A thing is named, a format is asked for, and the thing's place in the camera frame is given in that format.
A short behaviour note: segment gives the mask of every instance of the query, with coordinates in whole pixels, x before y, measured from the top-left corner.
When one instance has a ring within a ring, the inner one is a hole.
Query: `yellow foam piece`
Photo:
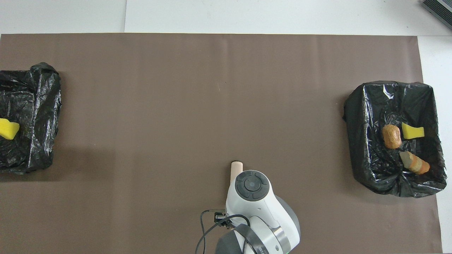
[[[402,132],[404,139],[412,139],[417,137],[424,137],[424,127],[412,127],[406,123],[402,123]]]
[[[16,136],[17,131],[19,131],[18,123],[0,118],[0,136],[5,139],[12,140]]]

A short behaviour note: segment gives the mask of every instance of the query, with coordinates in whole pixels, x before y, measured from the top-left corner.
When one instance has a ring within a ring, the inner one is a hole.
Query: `gray circular cap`
[[[245,170],[235,179],[235,190],[244,200],[261,200],[267,195],[269,189],[267,177],[258,171]]]

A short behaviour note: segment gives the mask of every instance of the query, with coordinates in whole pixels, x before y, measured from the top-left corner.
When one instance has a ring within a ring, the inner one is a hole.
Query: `black trash bag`
[[[60,76],[52,66],[0,71],[0,118],[20,125],[13,140],[0,136],[0,172],[23,174],[52,164],[60,108]]]
[[[438,137],[433,88],[422,83],[376,81],[357,87],[344,104],[353,176],[378,194],[425,197],[446,187],[446,173]],[[402,122],[424,127],[425,137],[402,138],[399,149],[387,149],[382,128]],[[409,151],[430,164],[416,175],[403,167],[400,151]]]

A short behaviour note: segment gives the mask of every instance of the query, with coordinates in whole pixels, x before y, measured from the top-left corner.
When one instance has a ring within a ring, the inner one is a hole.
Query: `brown potato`
[[[381,132],[387,148],[396,149],[400,147],[402,139],[400,138],[400,129],[397,126],[392,124],[385,125]]]

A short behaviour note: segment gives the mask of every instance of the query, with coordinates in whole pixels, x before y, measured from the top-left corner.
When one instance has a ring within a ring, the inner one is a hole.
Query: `brown surface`
[[[341,119],[363,82],[422,81],[415,37],[1,36],[0,69],[42,61],[63,82],[54,165],[0,175],[0,253],[193,253],[233,160],[298,215],[291,254],[441,252],[435,196],[357,183]]]

